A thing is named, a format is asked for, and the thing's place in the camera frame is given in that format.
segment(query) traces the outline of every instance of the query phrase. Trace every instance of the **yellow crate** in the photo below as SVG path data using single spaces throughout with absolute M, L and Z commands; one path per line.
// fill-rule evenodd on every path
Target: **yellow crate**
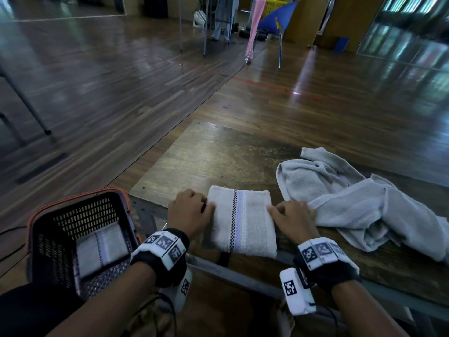
M 272 11 L 278 9 L 279 7 L 287 4 L 287 1 L 279 1 L 279 0 L 267 0 L 264 8 L 264 12 L 262 13 L 262 17 L 266 17 Z

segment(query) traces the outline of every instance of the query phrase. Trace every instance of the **red floor line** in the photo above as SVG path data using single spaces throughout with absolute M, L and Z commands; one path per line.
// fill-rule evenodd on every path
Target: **red floor line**
M 263 88 L 269 88 L 270 90 L 276 89 L 276 90 L 281 91 L 281 92 L 291 93 L 291 94 L 295 94 L 295 95 L 298 95 L 298 96 L 304 96 L 306 98 L 314 99 L 316 101 L 325 101 L 323 97 L 315 96 L 315 95 L 312 95 L 310 93 L 295 92 L 294 90 L 291 90 L 291 89 L 288 89 L 288 88 L 284 88 L 282 86 L 277 86 L 277 85 L 267 84 L 267 83 L 261 83 L 261 82 L 255 82 L 253 80 L 242 79 L 242 78 L 239 78 L 239 77 L 233 77 L 232 79 L 235 79 L 235 80 L 237 80 L 239 82 L 246 83 L 246 84 L 262 86 Z

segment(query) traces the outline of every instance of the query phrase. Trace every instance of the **black basket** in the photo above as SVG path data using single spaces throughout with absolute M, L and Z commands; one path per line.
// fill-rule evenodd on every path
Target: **black basket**
M 29 222 L 28 280 L 62 285 L 83 300 L 97 295 L 127 269 L 130 255 L 81 279 L 76 240 L 118 221 L 131 254 L 140 239 L 130 210 L 127 195 L 117 188 L 77 195 L 39 209 Z

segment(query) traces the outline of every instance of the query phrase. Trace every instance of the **gray towel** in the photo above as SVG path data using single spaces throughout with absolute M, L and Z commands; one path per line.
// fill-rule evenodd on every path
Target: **gray towel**
M 267 190 L 236 190 L 212 186 L 207 200 L 216 205 L 211 240 L 217 249 L 276 257 L 274 223 L 266 208 L 267 204 L 271 204 Z
M 282 162 L 276 177 L 285 200 L 307 201 L 317 210 L 318 226 L 336 227 L 346 241 L 366 252 L 391 239 L 436 261 L 448 259 L 446 218 L 378 175 L 365 179 L 324 148 L 303 148 L 301 157 L 314 160 Z
M 129 255 L 119 223 L 114 222 L 76 240 L 80 277 Z

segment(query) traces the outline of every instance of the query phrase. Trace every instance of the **forearm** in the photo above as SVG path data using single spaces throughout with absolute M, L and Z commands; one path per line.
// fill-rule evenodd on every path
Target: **forearm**
M 53 329 L 48 336 L 120 336 L 148 297 L 156 275 L 137 262 L 96 297 Z
M 352 336 L 408 336 L 359 282 L 351 280 L 335 285 L 332 297 Z

